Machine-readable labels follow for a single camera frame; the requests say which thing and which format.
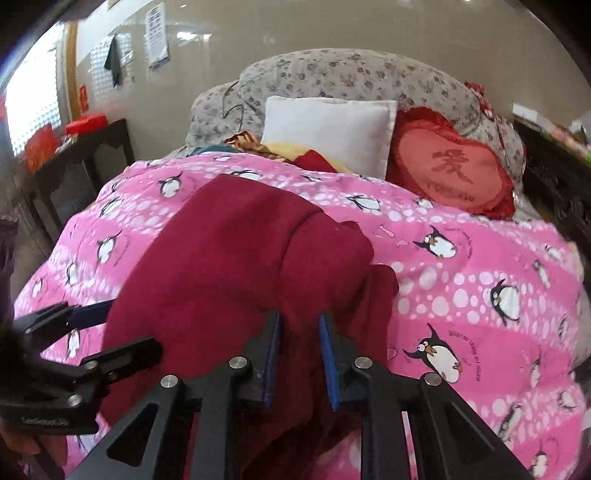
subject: white pillow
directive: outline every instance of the white pillow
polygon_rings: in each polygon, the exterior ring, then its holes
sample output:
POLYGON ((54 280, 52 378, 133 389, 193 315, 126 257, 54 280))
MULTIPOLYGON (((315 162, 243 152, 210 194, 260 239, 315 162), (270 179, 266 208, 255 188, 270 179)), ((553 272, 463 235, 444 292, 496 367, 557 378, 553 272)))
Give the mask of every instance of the white pillow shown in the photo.
POLYGON ((397 107, 394 100, 272 96, 265 106, 261 142, 301 145, 355 173, 384 179, 397 107))

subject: pink comforter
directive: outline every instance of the pink comforter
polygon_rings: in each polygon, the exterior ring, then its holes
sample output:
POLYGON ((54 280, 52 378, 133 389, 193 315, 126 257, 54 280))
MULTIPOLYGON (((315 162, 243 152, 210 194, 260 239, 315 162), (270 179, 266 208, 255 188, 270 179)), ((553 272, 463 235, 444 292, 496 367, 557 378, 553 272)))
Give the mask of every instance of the pink comforter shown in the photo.
MULTIPOLYGON (((115 298, 167 221, 219 174, 289 190, 338 222, 356 221, 374 246, 374 262, 390 265, 400 283, 388 368, 411 377, 440 373, 533 477, 567 476, 584 413, 570 376, 580 281, 565 242, 544 222, 491 222, 384 181, 306 172, 250 154, 140 161, 69 220, 18 296, 16 315, 60 300, 115 298)), ((100 350, 102 335, 103 326, 74 331, 44 356, 77 364, 100 350)), ((69 438, 67 471, 106 433, 99 423, 97 435, 69 438)), ((359 478, 360 452, 356 432, 320 459, 314 478, 359 478)), ((413 465, 412 448, 410 459, 413 465)))

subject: black metal bracket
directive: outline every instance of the black metal bracket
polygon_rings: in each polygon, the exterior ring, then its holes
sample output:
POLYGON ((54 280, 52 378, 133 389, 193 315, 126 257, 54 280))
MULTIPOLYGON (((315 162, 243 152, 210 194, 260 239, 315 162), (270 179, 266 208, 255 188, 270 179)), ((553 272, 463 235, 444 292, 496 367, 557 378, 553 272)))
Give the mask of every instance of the black metal bracket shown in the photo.
POLYGON ((271 406, 281 317, 267 314, 259 337, 204 377, 162 377, 95 446, 70 480, 173 480, 183 476, 190 432, 199 412, 189 465, 191 480, 239 478, 236 442, 240 412, 271 406))
POLYGON ((362 414, 361 479, 411 480, 402 413, 410 424, 421 480, 531 480, 498 436, 436 373, 392 374, 362 356, 320 318, 326 384, 334 411, 362 414))

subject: poster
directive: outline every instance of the poster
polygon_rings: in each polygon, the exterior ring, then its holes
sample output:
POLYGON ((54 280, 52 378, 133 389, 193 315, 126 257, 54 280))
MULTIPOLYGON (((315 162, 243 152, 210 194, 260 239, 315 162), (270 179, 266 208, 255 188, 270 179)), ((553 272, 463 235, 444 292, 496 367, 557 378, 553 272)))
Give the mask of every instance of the poster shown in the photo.
POLYGON ((156 69, 169 59, 168 42, 166 41, 166 9, 164 2, 146 13, 146 44, 148 50, 148 66, 156 69))

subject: yellow cloth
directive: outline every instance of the yellow cloth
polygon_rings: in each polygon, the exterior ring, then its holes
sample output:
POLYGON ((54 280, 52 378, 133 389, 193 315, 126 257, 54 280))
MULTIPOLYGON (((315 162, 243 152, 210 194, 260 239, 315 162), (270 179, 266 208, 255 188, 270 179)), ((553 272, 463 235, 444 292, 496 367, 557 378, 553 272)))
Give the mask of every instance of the yellow cloth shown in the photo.
MULTIPOLYGON (((269 142, 266 144, 261 144, 267 147, 270 152, 273 152, 275 155, 279 157, 287 158, 288 160, 294 161, 297 157, 303 155, 308 150, 308 147, 303 147, 302 145, 295 145, 293 143, 285 143, 285 142, 269 142)), ((340 161, 335 160, 334 158, 327 157, 322 152, 319 152, 320 155, 330 163, 337 172, 339 173, 354 173, 345 167, 340 161)))

